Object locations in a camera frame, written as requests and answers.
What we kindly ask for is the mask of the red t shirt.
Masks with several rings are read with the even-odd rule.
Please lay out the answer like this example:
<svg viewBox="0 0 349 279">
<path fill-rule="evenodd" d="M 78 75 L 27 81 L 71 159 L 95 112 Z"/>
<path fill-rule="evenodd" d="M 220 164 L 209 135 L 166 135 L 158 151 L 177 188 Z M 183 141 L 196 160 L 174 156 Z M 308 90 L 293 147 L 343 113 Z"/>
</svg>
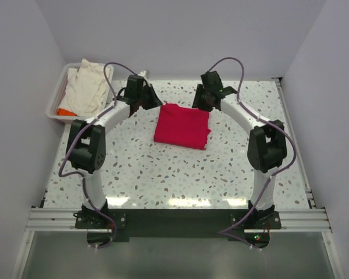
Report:
<svg viewBox="0 0 349 279">
<path fill-rule="evenodd" d="M 154 142 L 203 150 L 211 130 L 210 113 L 166 103 L 161 106 Z"/>
</svg>

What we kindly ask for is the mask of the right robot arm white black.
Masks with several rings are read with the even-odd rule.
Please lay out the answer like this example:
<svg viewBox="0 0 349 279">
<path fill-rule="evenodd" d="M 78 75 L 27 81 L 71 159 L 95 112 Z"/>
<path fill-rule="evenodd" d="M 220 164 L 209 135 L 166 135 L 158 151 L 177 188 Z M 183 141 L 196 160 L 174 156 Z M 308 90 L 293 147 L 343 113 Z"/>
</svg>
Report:
<svg viewBox="0 0 349 279">
<path fill-rule="evenodd" d="M 233 225 L 248 222 L 251 227 L 261 228 L 275 211 L 274 174 L 287 157 L 284 124 L 258 116 L 249 106 L 237 102 L 237 93 L 233 87 L 223 86 L 216 71 L 208 71 L 201 75 L 192 107 L 207 112 L 217 109 L 248 134 L 247 159 L 254 169 L 254 186 L 248 212 Z"/>
</svg>

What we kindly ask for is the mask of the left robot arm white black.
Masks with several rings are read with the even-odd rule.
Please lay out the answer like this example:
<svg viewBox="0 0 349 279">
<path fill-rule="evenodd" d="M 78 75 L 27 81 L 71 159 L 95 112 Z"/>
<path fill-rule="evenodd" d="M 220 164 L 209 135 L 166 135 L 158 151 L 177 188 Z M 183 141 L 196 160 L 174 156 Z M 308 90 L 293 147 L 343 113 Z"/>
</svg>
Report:
<svg viewBox="0 0 349 279">
<path fill-rule="evenodd" d="M 106 159 L 106 136 L 139 109 L 150 110 L 161 105 L 146 72 L 142 71 L 128 77 L 125 88 L 115 95 L 113 104 L 96 116 L 72 122 L 59 177 L 76 174 L 81 178 L 84 202 L 79 219 L 89 221 L 96 228 L 113 223 L 100 172 Z"/>
</svg>

